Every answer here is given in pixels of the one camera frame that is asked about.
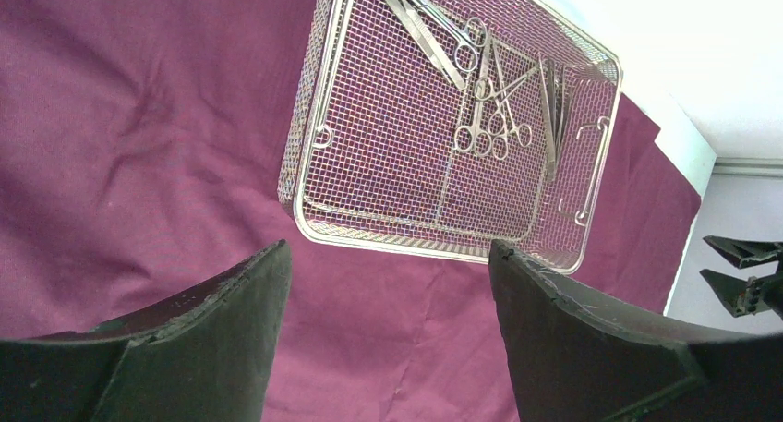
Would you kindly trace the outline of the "steel surgical forceps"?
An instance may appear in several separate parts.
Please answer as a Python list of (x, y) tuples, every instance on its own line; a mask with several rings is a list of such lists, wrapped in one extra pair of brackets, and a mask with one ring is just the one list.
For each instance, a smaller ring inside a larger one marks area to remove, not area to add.
[[(479, 49), (490, 39), (484, 20), (470, 17), (460, 26), (429, 0), (384, 1), (430, 64), (456, 89), (465, 89), (464, 74), (477, 68)], [(454, 40), (451, 54), (446, 53), (431, 27)]]

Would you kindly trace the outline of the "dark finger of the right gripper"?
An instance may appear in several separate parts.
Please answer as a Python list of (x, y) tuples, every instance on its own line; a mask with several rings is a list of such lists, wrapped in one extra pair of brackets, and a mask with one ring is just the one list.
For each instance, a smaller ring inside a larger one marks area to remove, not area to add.
[(750, 241), (708, 235), (703, 240), (733, 267), (743, 270), (782, 262), (781, 241)]
[(701, 270), (700, 274), (732, 317), (774, 312), (782, 319), (781, 271), (747, 280), (712, 270)]

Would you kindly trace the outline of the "steel surgical tweezers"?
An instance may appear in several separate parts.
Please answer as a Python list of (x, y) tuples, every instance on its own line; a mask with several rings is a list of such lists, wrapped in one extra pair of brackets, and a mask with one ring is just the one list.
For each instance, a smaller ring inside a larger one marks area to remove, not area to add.
[(569, 111), (565, 66), (558, 66), (549, 57), (539, 54), (537, 70), (540, 76), (540, 100), (545, 137), (545, 175), (548, 183), (557, 178), (566, 117)]

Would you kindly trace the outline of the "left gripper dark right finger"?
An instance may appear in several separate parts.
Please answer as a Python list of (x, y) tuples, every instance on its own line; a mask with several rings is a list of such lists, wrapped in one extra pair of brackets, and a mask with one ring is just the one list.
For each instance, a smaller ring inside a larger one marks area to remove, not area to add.
[(664, 317), (502, 240), (491, 290), (523, 421), (778, 421), (782, 336)]

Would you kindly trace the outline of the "magenta surgical wrap cloth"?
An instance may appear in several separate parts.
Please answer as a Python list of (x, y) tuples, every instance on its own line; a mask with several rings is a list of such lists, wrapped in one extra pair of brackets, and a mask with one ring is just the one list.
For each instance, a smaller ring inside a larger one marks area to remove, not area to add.
[(266, 421), (514, 421), (484, 266), (318, 245), (277, 199), (317, 0), (1, 0), (1, 333), (85, 331), (277, 240)]

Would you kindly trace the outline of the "steel surgical scissors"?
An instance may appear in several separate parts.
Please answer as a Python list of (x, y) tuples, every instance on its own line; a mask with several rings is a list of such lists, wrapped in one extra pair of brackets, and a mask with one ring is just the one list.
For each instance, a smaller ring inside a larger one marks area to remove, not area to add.
[(522, 148), (529, 147), (533, 128), (516, 119), (512, 102), (535, 71), (533, 66), (516, 79), (507, 80), (499, 47), (493, 36), (486, 33), (473, 87), (473, 111), (469, 123), (455, 129), (453, 149), (503, 161), (509, 156), (513, 141)]

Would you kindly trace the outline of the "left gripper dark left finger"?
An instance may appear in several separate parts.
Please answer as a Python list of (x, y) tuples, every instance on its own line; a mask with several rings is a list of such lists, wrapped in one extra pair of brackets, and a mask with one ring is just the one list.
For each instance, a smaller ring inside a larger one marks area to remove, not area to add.
[(258, 421), (292, 281), (278, 241), (86, 332), (1, 342), (5, 421)]

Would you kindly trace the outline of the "metal mesh instrument tray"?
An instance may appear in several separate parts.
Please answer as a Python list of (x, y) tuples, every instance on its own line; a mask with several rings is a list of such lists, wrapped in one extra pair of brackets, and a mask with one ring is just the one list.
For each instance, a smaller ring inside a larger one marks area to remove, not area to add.
[(540, 76), (515, 96), (533, 141), (499, 161), (453, 149), (477, 68), (458, 90), (384, 0), (317, 0), (277, 194), (308, 239), (484, 263), (492, 241), (563, 274), (584, 260), (620, 101), (620, 60), (546, 0), (429, 0), (484, 20), (512, 81), (537, 57), (565, 66), (557, 178), (545, 175)]

